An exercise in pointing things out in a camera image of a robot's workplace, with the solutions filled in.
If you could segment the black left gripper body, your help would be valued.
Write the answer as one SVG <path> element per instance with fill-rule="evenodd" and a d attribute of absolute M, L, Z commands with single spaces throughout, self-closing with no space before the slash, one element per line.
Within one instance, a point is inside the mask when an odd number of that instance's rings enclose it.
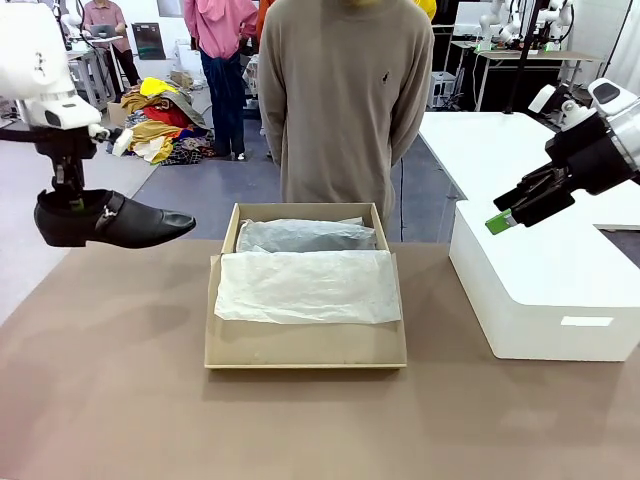
<path fill-rule="evenodd" d="M 66 175 L 83 175 L 83 161 L 92 159 L 96 154 L 96 144 L 87 127 L 71 130 L 40 128 L 35 133 L 36 151 L 51 160 L 55 173 L 64 171 Z"/>

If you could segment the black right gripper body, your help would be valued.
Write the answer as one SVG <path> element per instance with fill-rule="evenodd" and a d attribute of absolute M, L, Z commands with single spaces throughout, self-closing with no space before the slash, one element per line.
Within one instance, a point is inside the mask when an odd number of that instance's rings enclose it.
<path fill-rule="evenodd" d="M 605 120 L 593 113 L 568 130 L 560 131 L 545 145 L 551 159 L 554 189 L 566 192 L 585 190 L 601 194 L 627 180 L 638 180 L 637 168 L 614 136 Z"/>

